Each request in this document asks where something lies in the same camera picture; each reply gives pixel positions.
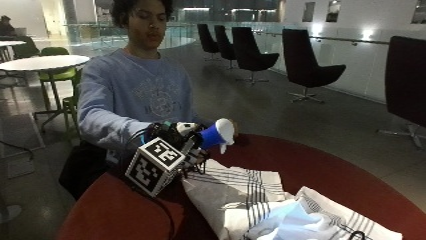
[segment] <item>man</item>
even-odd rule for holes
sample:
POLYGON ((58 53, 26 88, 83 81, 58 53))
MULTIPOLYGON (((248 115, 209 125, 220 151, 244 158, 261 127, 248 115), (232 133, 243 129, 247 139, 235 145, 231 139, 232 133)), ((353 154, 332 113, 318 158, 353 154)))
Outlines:
POLYGON ((172 0, 115 0, 113 21, 128 30, 129 43, 95 58, 83 71, 82 137, 109 150, 107 160, 113 165, 135 154, 136 145, 128 141, 152 123, 212 124, 195 113, 184 67, 157 51, 171 14, 172 0))
POLYGON ((0 18, 0 36, 16 36, 15 28, 11 25, 11 18, 2 16, 0 18))

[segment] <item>red table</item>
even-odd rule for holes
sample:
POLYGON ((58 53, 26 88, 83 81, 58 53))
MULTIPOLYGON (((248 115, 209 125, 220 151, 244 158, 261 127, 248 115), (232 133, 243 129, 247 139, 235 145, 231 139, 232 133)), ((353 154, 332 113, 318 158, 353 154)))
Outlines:
MULTIPOLYGON (((305 145, 241 135, 227 153, 212 151, 223 165, 280 172, 284 190, 302 186, 352 208, 404 239, 426 239, 426 214, 378 178, 338 157, 305 145)), ((175 181, 157 196, 175 222, 173 239, 217 239, 184 188, 175 181)), ((112 174, 105 173, 78 201, 58 239, 169 239, 169 218, 112 174)))

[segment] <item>green chair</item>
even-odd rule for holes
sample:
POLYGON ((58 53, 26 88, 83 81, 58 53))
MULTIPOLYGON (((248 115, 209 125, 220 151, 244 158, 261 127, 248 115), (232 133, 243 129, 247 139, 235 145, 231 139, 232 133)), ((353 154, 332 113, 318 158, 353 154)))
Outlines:
MULTIPOLYGON (((40 55, 42 56, 70 55, 70 52, 63 47, 47 47, 42 49, 40 55)), ((76 76, 76 68, 72 67, 68 69, 55 70, 52 71, 52 73, 54 73, 54 81, 67 81, 67 80, 74 81, 74 78, 76 76)), ((48 72, 39 72, 39 77, 40 77, 40 83, 42 83, 42 92, 43 92, 46 109, 51 110, 51 100, 50 100, 48 91, 44 85, 46 83, 51 83, 48 72)))
POLYGON ((31 58, 34 56, 40 56, 40 50, 36 47, 35 41, 28 36, 18 36, 14 41, 23 41, 27 44, 12 46, 14 49, 14 58, 31 58))
POLYGON ((74 123, 75 123, 75 129, 78 136, 80 138, 80 131, 79 131, 79 123, 78 123, 78 103, 79 103, 79 90, 78 86, 80 84, 82 80, 82 69, 78 70, 76 76, 72 79, 72 89, 74 94, 71 97, 67 97, 63 99, 63 111, 64 111, 64 118, 66 118, 66 128, 67 128, 67 138, 72 138, 72 128, 70 127, 70 120, 68 120, 68 113, 71 114, 74 123))

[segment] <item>white towel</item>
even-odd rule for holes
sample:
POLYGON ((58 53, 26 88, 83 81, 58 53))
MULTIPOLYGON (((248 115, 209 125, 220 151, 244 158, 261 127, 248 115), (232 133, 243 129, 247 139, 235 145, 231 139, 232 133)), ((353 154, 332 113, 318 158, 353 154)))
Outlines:
POLYGON ((208 160, 205 174, 191 173, 183 184, 220 240, 348 240, 357 230, 369 240, 402 239, 308 187, 296 197, 284 192, 277 172, 208 160))

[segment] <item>white cube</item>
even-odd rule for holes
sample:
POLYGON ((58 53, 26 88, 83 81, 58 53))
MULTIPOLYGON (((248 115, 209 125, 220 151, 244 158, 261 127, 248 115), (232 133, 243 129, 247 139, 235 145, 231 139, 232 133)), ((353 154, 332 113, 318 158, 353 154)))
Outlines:
POLYGON ((125 176, 155 197, 171 183, 185 155, 161 138, 139 147, 125 176))

